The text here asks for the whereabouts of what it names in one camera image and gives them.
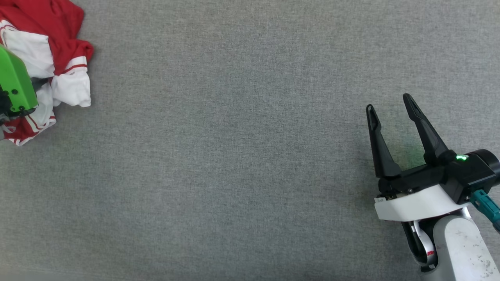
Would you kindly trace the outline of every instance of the red fabric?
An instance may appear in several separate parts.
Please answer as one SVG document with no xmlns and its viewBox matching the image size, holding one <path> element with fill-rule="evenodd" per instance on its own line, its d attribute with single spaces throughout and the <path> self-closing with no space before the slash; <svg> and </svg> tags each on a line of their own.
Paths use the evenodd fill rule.
<svg viewBox="0 0 500 281">
<path fill-rule="evenodd" d="M 0 0 L 0 21 L 7 20 L 20 31 L 48 36 L 56 76 L 66 71 L 71 59 L 85 56 L 88 62 L 92 57 L 92 45 L 76 39 L 83 18 L 84 11 L 69 0 Z M 6 122 L 16 130 L 4 132 L 4 138 L 22 141 L 36 136 L 38 131 L 33 132 L 28 118 Z"/>
</svg>

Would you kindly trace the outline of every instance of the green indicator light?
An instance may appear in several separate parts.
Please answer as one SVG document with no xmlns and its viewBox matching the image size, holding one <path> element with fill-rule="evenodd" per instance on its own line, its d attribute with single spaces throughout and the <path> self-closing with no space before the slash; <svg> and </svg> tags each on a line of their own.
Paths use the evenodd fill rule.
<svg viewBox="0 0 500 281">
<path fill-rule="evenodd" d="M 462 160 L 462 161 L 465 161 L 465 160 L 467 160 L 467 157 L 468 157 L 467 155 L 457 155 L 457 156 L 456 156 L 456 159 L 457 159 L 457 160 Z"/>
</svg>

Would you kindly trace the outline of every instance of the gray background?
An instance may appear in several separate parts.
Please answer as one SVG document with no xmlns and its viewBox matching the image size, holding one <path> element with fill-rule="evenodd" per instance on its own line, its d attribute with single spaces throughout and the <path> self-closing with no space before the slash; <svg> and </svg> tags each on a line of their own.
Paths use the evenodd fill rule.
<svg viewBox="0 0 500 281">
<path fill-rule="evenodd" d="M 448 147 L 500 154 L 498 1 L 75 2 L 92 107 L 0 142 L 3 274 L 414 281 L 365 106 L 402 168 L 423 164 L 405 92 Z"/>
</svg>

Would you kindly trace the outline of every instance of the red and white garment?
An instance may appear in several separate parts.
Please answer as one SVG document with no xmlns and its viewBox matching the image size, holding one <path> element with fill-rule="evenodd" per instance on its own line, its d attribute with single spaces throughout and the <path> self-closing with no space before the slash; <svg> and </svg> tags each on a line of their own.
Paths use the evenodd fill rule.
<svg viewBox="0 0 500 281">
<path fill-rule="evenodd" d="M 53 107 L 61 102 L 91 105 L 87 61 L 93 47 L 76 39 L 83 17 L 69 0 L 0 0 L 0 43 L 21 58 L 30 77 L 51 78 L 36 92 L 32 114 L 4 124 L 4 137 L 16 145 L 55 124 Z"/>
</svg>

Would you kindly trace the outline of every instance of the teal cable connector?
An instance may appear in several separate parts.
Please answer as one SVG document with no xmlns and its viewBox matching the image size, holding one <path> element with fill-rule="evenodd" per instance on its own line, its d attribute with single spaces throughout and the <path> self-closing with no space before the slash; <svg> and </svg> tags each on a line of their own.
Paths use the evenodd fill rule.
<svg viewBox="0 0 500 281">
<path fill-rule="evenodd" d="M 470 202 L 493 223 L 493 227 L 500 233 L 500 208 L 488 194 L 478 189 L 472 193 Z"/>
</svg>

